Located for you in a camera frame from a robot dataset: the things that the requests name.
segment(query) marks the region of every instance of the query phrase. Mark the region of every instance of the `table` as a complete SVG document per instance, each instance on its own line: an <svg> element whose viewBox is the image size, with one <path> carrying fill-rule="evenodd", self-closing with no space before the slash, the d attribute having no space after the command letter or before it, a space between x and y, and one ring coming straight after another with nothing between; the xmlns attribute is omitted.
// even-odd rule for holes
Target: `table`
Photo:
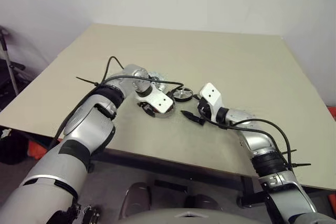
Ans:
<svg viewBox="0 0 336 224"><path fill-rule="evenodd" d="M227 108L277 123L288 135L295 170L306 186L336 189L336 126L327 108L279 36L227 34L92 24L4 111L0 125L53 136L61 121L100 81L109 56L180 81L198 92L207 82ZM119 72L112 62L110 73ZM197 102L178 103L166 119L146 115L133 98L118 110L107 148L245 176L256 176L235 132L187 120ZM262 125L281 150L278 132Z"/></svg>

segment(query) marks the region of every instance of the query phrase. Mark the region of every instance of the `gray floor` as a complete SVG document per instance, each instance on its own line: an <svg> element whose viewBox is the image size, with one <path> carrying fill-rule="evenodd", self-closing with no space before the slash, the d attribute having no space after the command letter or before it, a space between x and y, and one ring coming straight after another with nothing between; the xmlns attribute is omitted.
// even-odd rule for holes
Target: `gray floor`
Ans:
<svg viewBox="0 0 336 224"><path fill-rule="evenodd" d="M36 161L31 158L15 166L0 163L2 177L0 180L0 205L5 202L35 163ZM102 216L99 223L116 222L125 192L135 182L146 182L151 187L152 209L182 207L186 194L156 187L153 185L155 179L188 186L188 194L190 195L205 194L213 197L225 212L270 223L265 206L251 209L237 207L236 197L239 192L235 190L108 163L95 162L95 165L94 172L88 175L84 184L79 203L82 208L87 205L100 206ZM321 199L317 199L317 202L320 210L328 213L326 202Z"/></svg>

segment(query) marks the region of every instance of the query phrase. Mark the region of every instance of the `beige tabletop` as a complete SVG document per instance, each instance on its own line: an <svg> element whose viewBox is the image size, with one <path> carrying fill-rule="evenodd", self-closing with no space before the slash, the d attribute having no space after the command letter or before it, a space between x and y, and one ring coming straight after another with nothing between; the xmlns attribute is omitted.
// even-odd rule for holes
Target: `beige tabletop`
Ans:
<svg viewBox="0 0 336 224"><path fill-rule="evenodd" d="M112 55L194 92L212 82L225 107L247 110L286 132L291 148L298 149L293 162L312 164L295 170L302 184L336 189L335 122L279 36L93 24L0 113L0 125L53 136L93 88L75 76L99 82ZM112 62L110 74L119 71ZM182 109L197 114L196 106L196 100L178 103L171 117L156 119L129 97L118 110L108 148L256 176L235 132L202 127L182 116ZM281 136L267 125L262 128L285 151Z"/></svg>

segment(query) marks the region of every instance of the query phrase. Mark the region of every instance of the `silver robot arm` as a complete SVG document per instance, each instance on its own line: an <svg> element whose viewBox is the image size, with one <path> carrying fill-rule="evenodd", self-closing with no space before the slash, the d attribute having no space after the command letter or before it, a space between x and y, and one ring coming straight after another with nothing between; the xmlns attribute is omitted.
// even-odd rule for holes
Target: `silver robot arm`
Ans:
<svg viewBox="0 0 336 224"><path fill-rule="evenodd" d="M233 125L254 118L245 111L225 108L221 93L211 83L206 84L199 94L209 108L211 116L208 118L211 118L212 122ZM247 130L261 130L255 121L242 123L239 127ZM272 140L267 135L257 132L237 130L237 133L259 175L259 182L268 195L270 205L273 206L272 211L278 211L284 222L289 222L289 218L293 216L316 212L314 204Z"/></svg>
<svg viewBox="0 0 336 224"><path fill-rule="evenodd" d="M149 77L136 65L128 65L116 75ZM63 141L31 169L2 206L0 223L72 223L90 157L112 140L117 109L134 91L138 100L148 102L160 113L173 103L145 80L119 78L97 88L66 124Z"/></svg>

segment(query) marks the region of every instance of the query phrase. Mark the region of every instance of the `white wall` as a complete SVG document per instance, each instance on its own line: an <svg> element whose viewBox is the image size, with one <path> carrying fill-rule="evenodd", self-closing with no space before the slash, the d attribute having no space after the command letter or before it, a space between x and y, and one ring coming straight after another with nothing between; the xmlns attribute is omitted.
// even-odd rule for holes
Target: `white wall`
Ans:
<svg viewBox="0 0 336 224"><path fill-rule="evenodd" d="M336 104L336 0L0 0L10 55L40 73L91 22L282 35Z"/></svg>

